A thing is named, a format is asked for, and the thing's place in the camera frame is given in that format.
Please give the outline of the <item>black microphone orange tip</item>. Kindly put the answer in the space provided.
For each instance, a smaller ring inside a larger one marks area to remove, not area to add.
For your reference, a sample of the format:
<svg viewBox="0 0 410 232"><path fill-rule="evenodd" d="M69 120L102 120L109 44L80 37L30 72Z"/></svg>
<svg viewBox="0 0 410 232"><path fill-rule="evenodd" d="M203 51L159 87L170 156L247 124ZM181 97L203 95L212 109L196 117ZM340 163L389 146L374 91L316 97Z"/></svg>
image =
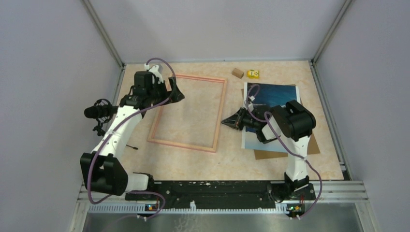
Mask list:
<svg viewBox="0 0 410 232"><path fill-rule="evenodd" d="M96 131L98 136L105 136L103 125L113 118L117 110L118 106L112 105L109 100L98 99L91 107L84 110L84 116L86 118L95 119L97 125L93 128L93 131Z"/></svg>

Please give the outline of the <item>yellow toy block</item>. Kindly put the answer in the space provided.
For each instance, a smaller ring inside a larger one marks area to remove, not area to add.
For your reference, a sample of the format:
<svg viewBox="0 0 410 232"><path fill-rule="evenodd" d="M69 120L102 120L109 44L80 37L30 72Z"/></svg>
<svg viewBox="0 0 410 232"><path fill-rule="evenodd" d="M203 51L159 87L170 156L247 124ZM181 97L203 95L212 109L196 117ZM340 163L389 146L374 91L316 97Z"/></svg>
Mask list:
<svg viewBox="0 0 410 232"><path fill-rule="evenodd" d="M250 79L259 79L260 72L259 70L247 70L247 77Z"/></svg>

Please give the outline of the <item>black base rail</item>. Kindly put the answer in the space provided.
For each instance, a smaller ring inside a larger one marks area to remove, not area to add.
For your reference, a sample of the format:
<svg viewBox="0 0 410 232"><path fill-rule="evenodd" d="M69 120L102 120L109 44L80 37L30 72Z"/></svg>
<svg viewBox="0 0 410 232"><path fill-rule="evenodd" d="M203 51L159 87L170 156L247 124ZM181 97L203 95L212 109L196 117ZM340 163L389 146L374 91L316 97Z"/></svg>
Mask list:
<svg viewBox="0 0 410 232"><path fill-rule="evenodd" d="M312 184L291 192L283 181L156 181L144 194L127 193L127 201L164 203L165 209L269 209L285 201L316 198Z"/></svg>

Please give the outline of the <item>blue landscape photo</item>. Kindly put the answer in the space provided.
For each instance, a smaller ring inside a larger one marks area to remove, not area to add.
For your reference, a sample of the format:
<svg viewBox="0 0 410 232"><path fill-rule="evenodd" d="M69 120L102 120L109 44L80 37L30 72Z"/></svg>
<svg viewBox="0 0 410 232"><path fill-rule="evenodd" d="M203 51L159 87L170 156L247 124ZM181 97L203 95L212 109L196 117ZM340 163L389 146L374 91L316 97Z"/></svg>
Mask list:
<svg viewBox="0 0 410 232"><path fill-rule="evenodd" d="M254 107L260 105L266 105L268 107L281 105L283 107L291 100L301 102L299 88L297 86L259 83L257 87L253 88L253 85L255 84L251 82L246 82L244 84L244 100L253 96L254 100L252 103ZM242 130L241 148L287 154L287 151L278 140L274 140L267 144L259 142L256 131L249 127L244 127Z"/></svg>

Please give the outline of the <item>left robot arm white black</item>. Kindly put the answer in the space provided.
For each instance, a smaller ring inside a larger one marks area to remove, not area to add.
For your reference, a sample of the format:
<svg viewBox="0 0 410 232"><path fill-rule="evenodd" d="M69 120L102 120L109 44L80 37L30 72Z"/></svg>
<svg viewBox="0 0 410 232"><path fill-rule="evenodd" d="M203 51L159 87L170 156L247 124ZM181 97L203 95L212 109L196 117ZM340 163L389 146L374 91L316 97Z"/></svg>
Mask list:
<svg viewBox="0 0 410 232"><path fill-rule="evenodd" d="M98 192L120 196L135 190L144 200L151 199L155 187L150 176L144 173L129 174L120 163L120 156L129 138L145 113L156 107L176 103L185 98L176 84L176 76L169 77L169 86L159 71L138 71L134 84L119 102L108 106L109 116L114 118L98 145L80 158L80 166L88 193Z"/></svg>

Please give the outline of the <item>wooden picture frame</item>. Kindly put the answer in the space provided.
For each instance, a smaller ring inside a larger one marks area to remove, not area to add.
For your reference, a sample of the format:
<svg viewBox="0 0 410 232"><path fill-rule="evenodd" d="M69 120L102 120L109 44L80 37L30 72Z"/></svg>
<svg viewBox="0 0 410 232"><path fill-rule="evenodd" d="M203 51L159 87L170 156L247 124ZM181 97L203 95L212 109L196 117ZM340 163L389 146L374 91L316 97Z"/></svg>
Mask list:
<svg viewBox="0 0 410 232"><path fill-rule="evenodd" d="M147 141L215 153L228 80L187 74L176 79L185 98L157 110Z"/></svg>

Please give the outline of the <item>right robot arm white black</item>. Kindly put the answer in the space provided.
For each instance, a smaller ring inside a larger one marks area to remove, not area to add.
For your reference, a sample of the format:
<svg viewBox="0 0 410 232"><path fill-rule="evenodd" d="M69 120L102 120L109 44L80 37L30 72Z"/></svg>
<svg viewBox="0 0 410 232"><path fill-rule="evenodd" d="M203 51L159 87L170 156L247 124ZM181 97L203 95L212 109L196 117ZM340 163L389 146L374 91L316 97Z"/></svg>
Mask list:
<svg viewBox="0 0 410 232"><path fill-rule="evenodd" d="M316 119L308 109L296 100L274 107L248 102L221 123L234 130L252 129L261 144L278 141L288 152L283 192L289 199L297 199L303 193L309 185L308 143L316 127Z"/></svg>

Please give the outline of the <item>small wooden block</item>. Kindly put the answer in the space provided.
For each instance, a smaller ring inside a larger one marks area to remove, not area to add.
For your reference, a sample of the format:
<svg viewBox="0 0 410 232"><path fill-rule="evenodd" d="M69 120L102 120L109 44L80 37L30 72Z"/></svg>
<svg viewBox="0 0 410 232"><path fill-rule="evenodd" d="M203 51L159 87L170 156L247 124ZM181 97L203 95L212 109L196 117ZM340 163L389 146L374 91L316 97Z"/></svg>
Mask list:
<svg viewBox="0 0 410 232"><path fill-rule="evenodd" d="M244 76L244 72L238 68L234 68L232 70L232 75L234 75L235 77L241 79Z"/></svg>

